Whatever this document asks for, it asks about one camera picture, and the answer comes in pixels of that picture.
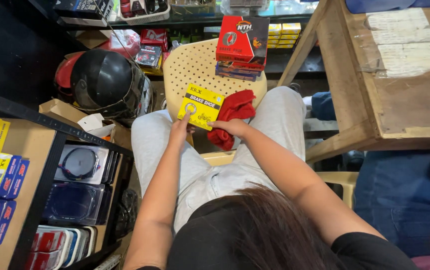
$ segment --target brown hair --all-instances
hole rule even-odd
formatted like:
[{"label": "brown hair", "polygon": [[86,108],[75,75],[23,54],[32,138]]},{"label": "brown hair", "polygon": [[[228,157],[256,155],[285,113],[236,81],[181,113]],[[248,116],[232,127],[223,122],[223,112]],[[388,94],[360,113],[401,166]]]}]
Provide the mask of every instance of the brown hair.
[{"label": "brown hair", "polygon": [[254,224],[239,227],[235,251],[260,270],[337,270],[336,255],[302,211],[284,195],[255,185],[238,190],[242,196],[230,196]]}]

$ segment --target paper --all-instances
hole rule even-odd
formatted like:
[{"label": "paper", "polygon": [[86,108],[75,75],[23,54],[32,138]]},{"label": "paper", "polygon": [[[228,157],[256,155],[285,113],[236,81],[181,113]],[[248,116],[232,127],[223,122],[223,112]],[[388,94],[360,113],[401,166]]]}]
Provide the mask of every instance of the paper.
[{"label": "paper", "polygon": [[387,77],[412,77],[430,70],[430,42],[379,45]]},{"label": "paper", "polygon": [[430,42],[430,28],[411,31],[379,30],[371,31],[375,43],[398,44],[412,42]]},{"label": "paper", "polygon": [[82,119],[80,119],[77,124],[79,124],[84,131],[91,131],[94,129],[101,128],[103,126],[102,123],[103,116],[99,113],[90,114]]},{"label": "paper", "polygon": [[421,8],[409,8],[400,11],[367,13],[371,30],[416,30],[430,28],[430,23]]},{"label": "paper", "polygon": [[97,136],[99,138],[103,138],[105,136],[108,136],[112,133],[112,129],[115,127],[115,124],[110,124],[108,126],[103,126],[101,128],[93,129],[90,131],[87,131],[88,133],[92,134],[93,136]]}]

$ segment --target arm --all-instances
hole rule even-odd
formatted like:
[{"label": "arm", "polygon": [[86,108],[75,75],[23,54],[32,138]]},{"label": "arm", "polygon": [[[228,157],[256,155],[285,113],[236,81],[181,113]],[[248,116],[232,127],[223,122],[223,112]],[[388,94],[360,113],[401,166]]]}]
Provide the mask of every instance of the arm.
[{"label": "arm", "polygon": [[338,236],[354,231],[383,238],[345,205],[302,159],[262,132],[240,119],[215,121],[211,126],[223,128],[245,142],[266,175],[285,196],[302,208],[329,246]]},{"label": "arm", "polygon": [[165,269],[172,245],[172,223],[175,212],[180,155],[187,137],[190,118],[172,125],[170,139],[165,152],[142,200],[134,232],[127,251],[124,270],[135,270],[143,266]]}]

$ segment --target brake shoe image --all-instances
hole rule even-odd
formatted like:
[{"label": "brake shoe image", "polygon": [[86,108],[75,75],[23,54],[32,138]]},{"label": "brake shoe image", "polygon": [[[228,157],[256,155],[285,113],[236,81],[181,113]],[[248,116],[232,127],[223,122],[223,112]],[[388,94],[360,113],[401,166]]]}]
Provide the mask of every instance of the brake shoe image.
[{"label": "brake shoe image", "polygon": [[194,103],[191,103],[191,102],[187,103],[187,105],[185,105],[185,112],[188,111],[188,107],[190,107],[190,106],[192,106],[194,108],[194,111],[190,112],[190,115],[194,115],[195,112],[197,112],[197,107],[195,106]]},{"label": "brake shoe image", "polygon": [[236,41],[236,33],[235,32],[228,32],[228,33],[225,33],[223,35],[223,39],[222,39],[223,45],[230,46],[230,45],[233,45],[235,43],[235,41]]}]

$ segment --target wooden table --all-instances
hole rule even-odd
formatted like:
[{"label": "wooden table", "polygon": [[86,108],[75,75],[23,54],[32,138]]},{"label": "wooden table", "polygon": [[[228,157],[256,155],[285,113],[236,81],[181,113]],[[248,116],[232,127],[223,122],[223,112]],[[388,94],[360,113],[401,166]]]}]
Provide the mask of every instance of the wooden table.
[{"label": "wooden table", "polygon": [[[430,22],[430,8],[423,11]],[[366,34],[366,20],[344,0],[321,0],[280,79],[278,85],[290,84],[318,39],[340,133],[307,149],[308,163],[354,149],[430,149],[430,72],[377,78],[360,71],[359,63],[380,53],[376,46],[361,48],[361,42],[375,44],[373,37],[356,38]]]}]

